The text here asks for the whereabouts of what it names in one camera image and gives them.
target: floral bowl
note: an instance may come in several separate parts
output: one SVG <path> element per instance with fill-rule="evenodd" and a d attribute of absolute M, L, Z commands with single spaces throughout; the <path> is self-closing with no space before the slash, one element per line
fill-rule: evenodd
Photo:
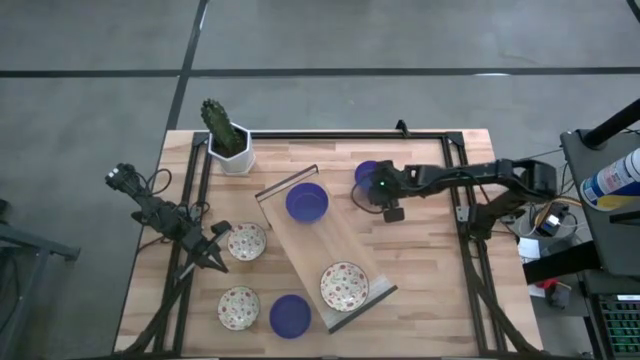
<path fill-rule="evenodd" d="M 369 280 L 358 265 L 346 261 L 337 262 L 322 274 L 320 293 L 332 309 L 353 311 L 367 300 Z"/>
<path fill-rule="evenodd" d="M 234 258 L 251 261 L 264 252 L 267 247 L 267 235 L 258 224 L 242 223 L 231 229 L 227 247 Z"/>
<path fill-rule="evenodd" d="M 260 313 L 258 295 L 246 286 L 236 286 L 225 292 L 218 302 L 218 319 L 229 330 L 244 330 Z"/>

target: wooden tabletop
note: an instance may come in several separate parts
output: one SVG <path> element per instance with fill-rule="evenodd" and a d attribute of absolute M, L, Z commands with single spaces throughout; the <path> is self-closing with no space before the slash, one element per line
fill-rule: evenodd
<path fill-rule="evenodd" d="M 460 131 L 464 134 L 469 163 L 494 160 L 487 130 Z M 173 182 L 160 195 L 165 200 L 176 203 L 180 200 L 192 136 L 192 131 L 167 133 L 159 168 L 171 170 Z M 386 224 L 381 215 L 357 209 L 349 197 L 353 171 L 360 162 L 390 159 L 398 168 L 406 164 L 444 165 L 439 141 L 254 140 L 254 149 L 256 165 L 248 177 L 226 177 L 214 163 L 207 195 L 212 210 L 204 217 L 204 234 L 210 237 L 212 234 L 207 227 L 220 220 L 232 224 L 251 221 L 266 229 L 267 249 L 255 261 L 240 262 L 229 254 L 223 240 L 220 243 L 222 257 L 230 273 L 196 270 L 183 356 L 477 355 L 449 193 L 401 200 L 406 219 L 392 224 Z M 327 332 L 320 315 L 313 309 L 309 330 L 298 339 L 285 340 L 271 330 L 271 305 L 285 294 L 297 294 L 308 301 L 309 298 L 279 239 L 269 229 L 255 194 L 313 164 L 318 165 L 322 181 L 359 241 L 399 289 L 333 335 Z M 200 164 L 197 169 L 192 201 L 195 201 L 199 186 Z M 159 175 L 156 186 L 163 186 L 165 180 Z M 487 186 L 486 190 L 490 197 L 502 191 L 498 186 Z M 145 229 L 141 245 L 157 236 L 153 230 Z M 494 234 L 487 245 L 501 307 L 525 338 L 541 348 L 513 236 Z M 131 344 L 158 309 L 170 248 L 170 245 L 156 244 L 137 256 L 115 350 Z M 241 332 L 224 328 L 217 320 L 216 312 L 219 297 L 226 289 L 237 285 L 253 288 L 261 302 L 258 320 Z M 483 319 L 492 342 L 486 308 Z M 167 346 L 173 339 L 174 321 L 175 312 L 169 324 Z"/>

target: wooden cutting board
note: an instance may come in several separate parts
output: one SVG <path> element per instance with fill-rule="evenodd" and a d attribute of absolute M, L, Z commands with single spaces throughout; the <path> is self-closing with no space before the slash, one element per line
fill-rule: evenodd
<path fill-rule="evenodd" d="M 318 167 L 314 165 L 261 191 L 256 195 L 256 200 L 329 333 L 333 333 L 382 301 L 398 287 L 380 271 L 371 252 L 358 241 L 346 217 L 331 196 L 327 212 L 313 224 L 300 223 L 289 215 L 285 205 L 287 194 L 294 185 L 302 182 L 317 184 L 329 194 L 320 179 Z M 358 265 L 369 279 L 367 300 L 358 309 L 350 312 L 332 309 L 320 293 L 320 279 L 325 270 L 340 261 Z"/>

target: blue bowl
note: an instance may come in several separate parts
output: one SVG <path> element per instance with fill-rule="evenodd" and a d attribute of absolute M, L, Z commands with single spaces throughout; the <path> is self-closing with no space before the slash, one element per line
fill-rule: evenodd
<path fill-rule="evenodd" d="M 289 191 L 286 206 L 292 218 L 301 223 L 311 224 L 327 212 L 329 196 L 320 185 L 302 183 Z"/>
<path fill-rule="evenodd" d="M 365 191 L 369 190 L 371 187 L 371 178 L 369 177 L 369 174 L 376 169 L 377 165 L 378 163 L 373 160 L 365 161 L 358 165 L 355 172 L 355 178 L 359 188 Z"/>
<path fill-rule="evenodd" d="M 278 336 L 295 339 L 309 328 L 311 308 L 300 296 L 285 295 L 273 303 L 269 312 L 269 322 Z"/>

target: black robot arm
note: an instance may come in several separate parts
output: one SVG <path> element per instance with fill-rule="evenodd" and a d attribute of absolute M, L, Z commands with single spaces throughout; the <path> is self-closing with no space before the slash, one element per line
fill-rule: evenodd
<path fill-rule="evenodd" d="M 507 191 L 488 204 L 469 207 L 466 231 L 472 238 L 489 239 L 496 220 L 506 215 L 521 216 L 522 205 L 544 203 L 556 197 L 556 170 L 536 160 L 497 160 L 492 163 L 441 168 L 435 165 L 407 165 L 403 170 L 390 160 L 378 162 L 369 175 L 368 199 L 380 206 L 386 222 L 404 220 L 399 199 L 427 197 L 459 186 L 500 184 Z"/>
<path fill-rule="evenodd" d="M 202 235 L 200 219 L 192 219 L 186 205 L 176 205 L 154 196 L 146 181 L 145 186 L 140 183 L 141 179 L 131 164 L 118 164 L 105 177 L 109 187 L 129 195 L 140 205 L 140 211 L 131 214 L 134 220 L 142 225 L 151 226 L 167 239 L 180 244 L 192 255 L 195 265 L 229 272 L 222 261 L 221 249 L 216 241 L 231 229 L 229 222 L 222 221 L 213 225 L 211 230 L 215 236 L 208 240 Z"/>

